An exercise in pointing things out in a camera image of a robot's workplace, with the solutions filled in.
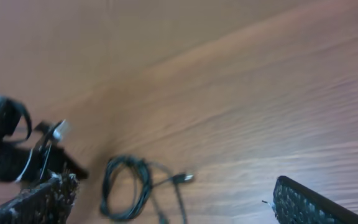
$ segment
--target black object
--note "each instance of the black object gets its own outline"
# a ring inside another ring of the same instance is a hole
[[[65,223],[78,188],[73,174],[57,175],[34,189],[23,190],[0,206],[0,223]]]
[[[168,175],[168,178],[157,183],[153,184],[152,182],[152,172],[150,166],[154,166]],[[108,207],[108,197],[112,185],[114,184],[115,178],[118,175],[118,172],[121,171],[124,167],[130,168],[134,176],[134,199],[132,205],[126,211],[122,213],[111,213]],[[136,178],[139,178],[142,183],[142,190],[140,192],[139,198],[137,197],[137,186]],[[144,205],[146,204],[149,197],[151,197],[153,206],[158,214],[160,224],[168,223],[168,219],[163,214],[162,210],[158,206],[158,203],[154,196],[152,195],[152,189],[156,186],[162,185],[166,182],[172,182],[175,187],[175,192],[177,194],[181,214],[183,217],[183,223],[187,223],[185,206],[180,195],[178,184],[189,182],[193,179],[193,175],[188,174],[177,174],[172,175],[169,169],[165,166],[158,164],[156,162],[145,162],[134,156],[117,156],[110,159],[107,164],[106,174],[104,175],[103,185],[102,185],[102,202],[100,205],[100,211],[103,215],[109,217],[115,222],[126,222],[136,218],[143,210]]]
[[[285,176],[277,179],[273,200],[282,224],[358,224],[357,214]]]
[[[5,136],[11,136],[13,134],[21,116],[25,118],[27,123],[27,136],[23,140],[11,143],[19,143],[30,137],[32,130],[31,119],[23,104],[6,98],[5,96],[0,96],[0,141],[2,141]]]

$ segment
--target black cable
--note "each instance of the black cable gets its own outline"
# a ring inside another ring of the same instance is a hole
[[[164,173],[168,175],[166,180],[163,180],[157,184],[152,183],[152,173],[150,170],[150,166],[155,166],[156,168],[160,169]],[[110,194],[110,190],[114,181],[118,175],[118,173],[124,168],[128,167],[132,171],[134,176],[134,199],[132,201],[132,205],[122,213],[111,213],[109,206],[108,206],[108,197]],[[137,198],[137,186],[136,186],[136,178],[139,178],[140,182],[142,183],[142,190],[140,191],[139,197]],[[177,174],[172,175],[171,171],[156,162],[146,163],[144,160],[140,160],[133,156],[117,156],[110,159],[107,164],[106,173],[104,175],[103,185],[102,185],[102,201],[100,205],[100,211],[103,215],[109,217],[111,220],[115,222],[126,222],[136,218],[142,212],[144,205],[146,204],[149,197],[152,197],[152,202],[155,211],[158,214],[160,223],[168,223],[168,219],[163,214],[162,210],[158,206],[157,200],[152,195],[152,189],[164,184],[166,182],[172,182],[175,187],[175,193],[178,198],[178,203],[180,207],[180,211],[183,218],[183,223],[187,224],[187,217],[185,206],[183,204],[183,200],[181,198],[181,194],[179,191],[178,184],[188,182],[193,178],[192,175],[187,174]]]

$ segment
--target wooden surface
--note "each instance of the wooden surface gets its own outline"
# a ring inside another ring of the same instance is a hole
[[[196,172],[190,223],[276,223],[260,201],[280,175],[358,213],[358,1],[0,0],[0,93],[72,123],[91,177],[69,223],[109,223],[101,181],[123,153]],[[0,203],[16,193],[0,184]],[[173,189],[156,195],[180,223]],[[148,203],[134,223],[156,222]]]

